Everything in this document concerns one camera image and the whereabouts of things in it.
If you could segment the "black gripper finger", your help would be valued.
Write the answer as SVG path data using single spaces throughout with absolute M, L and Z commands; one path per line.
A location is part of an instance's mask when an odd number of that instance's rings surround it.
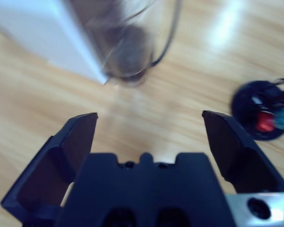
M 70 118 L 40 148 L 1 206 L 18 220 L 55 220 L 61 202 L 90 153 L 97 113 Z
M 220 173 L 237 193 L 284 192 L 284 178 L 233 117 L 208 110 L 202 117 Z

